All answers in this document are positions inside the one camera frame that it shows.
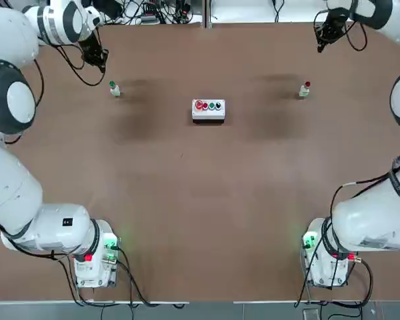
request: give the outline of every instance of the black cable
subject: black cable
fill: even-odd
[[[331,226],[331,225],[329,224],[329,225],[326,227],[326,232],[327,232],[327,230],[329,230],[330,226]],[[305,272],[305,276],[304,276],[304,283],[302,284],[301,293],[299,294],[298,300],[293,304],[293,306],[294,306],[295,308],[298,308],[299,304],[301,303],[302,295],[304,294],[305,286],[307,285],[308,275],[309,275],[309,272],[310,272],[310,270],[311,270],[311,266],[312,266],[312,264],[313,264],[314,258],[317,258],[317,249],[319,248],[319,246],[320,246],[320,244],[321,244],[322,241],[323,241],[323,237],[320,237],[320,240],[319,240],[319,242],[316,244],[315,249],[314,249],[314,252],[313,252],[313,254],[312,254],[312,256],[311,256],[311,260],[310,260],[310,262],[309,262],[308,268],[307,268],[307,270],[305,270],[306,272]]]
[[[181,305],[173,304],[172,306],[173,306],[174,308],[178,309],[178,310],[181,310],[181,309],[184,309],[184,308],[185,308],[185,304],[181,304]]]
[[[398,168],[395,168],[395,169],[394,169],[394,173],[397,173],[397,172],[399,172],[399,171],[400,171],[400,166],[399,166]],[[359,192],[357,192],[357,193],[353,196],[353,198],[358,197],[358,196],[361,195],[362,193],[364,193],[364,192],[370,190],[370,189],[373,188],[374,186],[376,186],[376,185],[378,185],[378,184],[384,182],[384,181],[387,180],[387,179],[388,179],[388,173],[385,173],[385,174],[383,174],[383,175],[381,175],[381,176],[379,176],[379,177],[377,177],[377,178],[375,178],[375,179],[365,180],[365,181],[359,181],[359,183],[370,183],[370,182],[374,182],[374,183],[371,184],[371,185],[368,185],[366,188],[364,188],[364,189],[360,190]]]
[[[122,266],[122,268],[124,268],[124,270],[128,274],[128,276],[130,278],[130,281],[133,283],[133,286],[135,287],[136,294],[137,294],[138,298],[143,302],[143,304],[146,305],[147,307],[158,307],[159,304],[150,303],[144,298],[144,296],[142,295],[141,291],[139,290],[139,287],[138,287],[138,284],[135,281],[135,278],[133,278],[133,276],[132,276],[130,270],[127,268],[127,266],[124,263],[120,262],[119,260],[117,260],[117,264]]]
[[[105,306],[102,307],[100,320],[102,320],[102,316],[104,314],[104,309],[105,309]]]
[[[16,144],[16,142],[18,142],[19,140],[21,140],[21,138],[22,138],[22,133],[21,133],[15,140],[12,140],[12,141],[5,141],[5,144],[6,144],[6,145],[14,145],[14,144]]]
[[[45,93],[45,78],[43,76],[43,72],[41,71],[40,65],[36,59],[34,59],[34,63],[35,63],[35,66],[37,67],[37,70],[39,71],[40,80],[41,80],[40,96],[39,96],[38,100],[35,102],[35,107],[37,108],[43,98],[44,93]]]
[[[369,288],[367,290],[366,297],[358,305],[348,305],[346,303],[337,302],[337,301],[333,302],[334,305],[338,305],[340,307],[344,307],[344,308],[347,308],[347,309],[356,309],[356,308],[360,308],[360,307],[366,306],[366,304],[369,302],[369,300],[370,300],[370,298],[372,296],[372,291],[373,291],[373,273],[372,273],[372,269],[370,268],[369,264],[366,261],[364,261],[362,259],[361,260],[361,264],[365,266],[365,268],[367,270],[367,273],[369,274]]]
[[[11,6],[11,4],[8,2],[8,0],[1,0],[0,1],[0,7],[2,8],[10,8],[13,9],[13,7]]]
[[[347,26],[346,26],[346,24],[344,24],[344,30],[345,30],[345,36],[347,37],[347,40],[348,40],[348,43],[349,43],[349,45],[354,49],[354,50],[356,50],[357,52],[362,52],[364,49],[366,49],[366,47],[367,47],[367,42],[368,42],[368,40],[367,40],[367,33],[366,33],[366,30],[365,30],[365,26],[362,24],[362,23],[360,23],[360,28],[361,28],[361,30],[362,30],[362,32],[363,32],[363,36],[364,36],[364,38],[365,38],[365,44],[362,46],[362,48],[357,48],[356,46],[354,46],[354,44],[351,42],[351,39],[349,38],[349,34],[348,34],[348,32],[347,32]]]
[[[280,19],[280,16],[279,16],[280,15],[280,10],[285,5],[285,0],[283,0],[283,2],[281,3],[280,8],[278,8],[278,9],[276,7],[276,0],[272,0],[272,1],[273,1],[274,11],[275,11],[274,22],[277,23],[277,22],[279,22],[279,19]]]
[[[59,47],[54,47],[59,54],[62,56],[62,58],[64,58],[65,62],[67,62],[68,66],[70,67],[70,69],[72,70],[72,72],[74,72],[74,74],[80,79],[81,82],[83,82],[85,85],[88,85],[90,87],[96,87],[98,84],[100,84],[102,82],[102,80],[104,79],[105,76],[105,72],[102,73],[101,78],[98,80],[98,82],[96,83],[89,83],[86,80],[84,80],[82,78],[82,76],[80,76],[80,74],[77,72],[77,68],[74,66],[74,64],[72,64],[72,62],[67,58],[66,53],[63,53],[59,50]]]
[[[346,318],[358,318],[361,317],[363,318],[363,308],[359,308],[359,314],[358,315],[343,315],[342,313],[334,313],[330,316],[328,316],[327,320],[330,320],[333,317],[346,317]]]
[[[81,54],[81,61],[82,61],[80,67],[74,65],[74,64],[71,62],[70,58],[68,57],[67,52],[64,50],[64,47],[74,47],[74,48],[77,48],[77,49],[80,51],[80,54]],[[74,69],[76,69],[76,70],[82,70],[82,68],[84,68],[84,66],[85,66],[85,61],[83,60],[83,50],[81,50],[81,48],[80,48],[79,46],[77,46],[77,45],[65,45],[65,46],[64,46],[64,45],[59,45],[59,46],[55,46],[55,48],[56,48],[56,50],[58,50],[58,52],[61,54],[61,56],[66,60],[66,62],[67,62],[68,64],[70,64]]]

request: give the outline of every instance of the cable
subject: cable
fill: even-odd
[[[326,232],[327,232],[327,230],[329,230],[330,226],[331,226],[331,225],[328,225],[328,226],[326,227]],[[305,273],[305,276],[304,276],[304,283],[302,284],[301,293],[299,294],[298,300],[293,304],[293,306],[294,306],[295,308],[298,308],[299,304],[301,303],[302,295],[303,295],[303,293],[304,293],[305,286],[306,286],[306,284],[307,284],[308,275],[309,275],[309,272],[310,272],[310,270],[311,270],[311,266],[312,266],[312,264],[313,264],[314,258],[317,259],[317,249],[319,248],[319,246],[320,246],[320,244],[321,244],[322,241],[323,241],[323,237],[320,237],[319,242],[318,242],[317,245],[315,246],[315,249],[314,249],[312,258],[311,258],[311,260],[310,260],[310,262],[309,262],[309,265],[308,265],[308,268],[307,268],[307,272]]]
[[[346,24],[344,24],[344,30],[345,30],[345,36],[347,37],[347,40],[348,40],[348,43],[349,43],[349,45],[351,46],[351,48],[353,48],[354,50],[356,50],[357,52],[362,52],[364,49],[366,49],[366,47],[367,47],[367,42],[368,42],[368,40],[367,40],[367,33],[366,33],[366,30],[365,30],[365,26],[362,24],[362,23],[360,23],[360,28],[361,28],[361,30],[362,30],[362,32],[363,32],[363,36],[364,36],[364,38],[365,38],[365,44],[362,46],[362,48],[357,48],[356,46],[354,46],[354,44],[351,42],[351,39],[349,38],[349,35],[348,35],[348,32],[347,32],[347,25]]]
[[[327,317],[327,320],[330,320],[333,317],[346,317],[346,318],[358,318],[363,319],[363,308],[359,307],[359,314],[358,315],[343,315],[341,313],[334,313]]]
[[[0,7],[2,8],[10,8],[13,9],[13,7],[11,6],[11,4],[8,2],[8,0],[1,0],[0,1]]]
[[[100,84],[101,82],[102,82],[102,80],[104,79],[104,76],[105,76],[105,72],[103,72],[102,73],[102,76],[101,76],[101,78],[98,80],[98,82],[96,82],[96,83],[89,83],[89,82],[87,82],[86,80],[84,80],[83,78],[82,78],[82,76],[80,76],[80,74],[77,72],[77,70],[80,70],[80,69],[78,69],[78,68],[76,68],[75,66],[74,66],[74,64],[68,59],[68,56],[66,56],[66,53],[64,52],[61,52],[60,50],[59,50],[59,48],[60,47],[55,47],[54,46],[54,48],[59,52],[59,54],[64,58],[64,60],[65,60],[65,62],[67,62],[67,64],[68,64],[68,66],[70,67],[70,69],[72,70],[72,72],[74,72],[74,74],[80,79],[80,81],[81,82],[83,82],[85,85],[88,85],[88,86],[90,86],[90,87],[96,87],[98,84]]]
[[[104,314],[104,309],[105,309],[105,306],[102,307],[100,320],[102,320],[102,316]]]
[[[277,23],[277,22],[279,22],[279,19],[280,19],[280,16],[279,16],[280,15],[280,10],[285,5],[285,0],[283,0],[283,2],[281,3],[280,8],[278,8],[278,9],[276,7],[276,0],[272,0],[272,1],[273,1],[273,7],[274,7],[274,11],[275,11],[274,22]]]
[[[35,66],[37,67],[37,70],[39,71],[40,80],[41,80],[40,96],[39,96],[38,100],[35,102],[35,107],[37,108],[43,98],[43,95],[45,94],[45,78],[43,76],[43,72],[41,71],[40,65],[36,59],[34,59],[34,63],[35,63]]]
[[[22,133],[21,133],[15,140],[12,140],[12,141],[5,141],[5,144],[6,144],[6,145],[14,145],[14,144],[16,144],[16,142],[18,142],[19,140],[21,140],[21,138],[22,138]]]
[[[142,295],[141,291],[139,290],[138,284],[136,283],[135,278],[133,278],[133,276],[132,276],[132,274],[131,274],[129,268],[128,268],[124,263],[120,262],[119,260],[117,260],[117,264],[120,265],[120,266],[122,266],[122,268],[124,268],[124,270],[125,270],[126,273],[128,274],[128,276],[129,276],[129,278],[130,278],[130,281],[131,281],[131,282],[133,283],[133,285],[135,286],[136,294],[137,294],[138,298],[143,302],[143,304],[146,305],[147,307],[158,307],[159,304],[150,303],[150,302],[148,302],[148,301],[144,298],[144,296]]]
[[[356,309],[356,308],[360,308],[360,307],[366,306],[366,304],[369,302],[369,300],[370,300],[370,298],[372,296],[372,291],[373,291],[373,273],[372,273],[372,269],[370,268],[369,264],[366,261],[361,259],[360,263],[365,266],[365,268],[367,270],[367,273],[369,274],[369,288],[367,290],[366,297],[358,305],[348,305],[346,303],[337,302],[337,301],[332,302],[334,305],[338,305],[340,307],[344,307],[344,308],[347,308],[347,309]]]
[[[184,308],[185,308],[185,305],[184,305],[184,304],[181,304],[181,305],[173,304],[172,306],[173,306],[174,308],[178,309],[178,310],[181,310],[181,309],[184,309]]]

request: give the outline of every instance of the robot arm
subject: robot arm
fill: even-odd
[[[400,44],[400,0],[327,0],[326,21],[318,32],[318,50],[343,35],[343,25],[351,18]]]
[[[33,13],[42,14],[34,19]],[[35,100],[19,68],[36,58],[39,39],[50,45],[78,42],[86,62],[91,58],[92,64],[105,68],[106,55],[93,34],[100,24],[95,15],[94,8],[84,9],[72,0],[30,7],[25,15],[0,8],[1,239],[10,249],[72,254],[80,287],[115,282],[116,236],[107,222],[90,219],[81,205],[43,203],[39,182],[7,150],[3,136],[22,133],[33,124]]]
[[[345,35],[348,18],[400,45],[400,0],[327,0],[327,6],[325,22],[314,26],[318,52]],[[400,76],[390,107],[400,125]],[[400,250],[400,156],[368,190],[338,203],[331,218],[314,219],[303,236],[303,248],[305,265],[311,267],[309,279],[318,287],[346,283],[350,252]]]
[[[78,43],[83,60],[105,72],[108,50],[102,48],[95,36],[96,28],[103,25],[96,8],[84,8],[80,0],[52,0],[47,6],[27,6],[23,13],[41,43],[52,46]]]

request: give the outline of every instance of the table surface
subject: table surface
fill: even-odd
[[[150,300],[295,300],[309,222],[328,215],[340,184],[382,174],[400,152],[388,103],[400,48],[369,31],[362,53],[343,39],[320,55],[310,24],[105,27],[101,36],[110,54],[96,88],[41,50],[45,96],[10,150],[45,202],[108,220]],[[38,93],[36,69],[23,71]],[[300,101],[304,81],[311,94]],[[196,98],[225,99],[225,124],[193,125]],[[400,300],[400,252],[362,257],[373,298]],[[313,296],[360,299],[366,284],[358,268],[347,287]],[[125,275],[94,298],[128,300]],[[0,300],[57,299],[71,299],[60,266],[0,242]]]

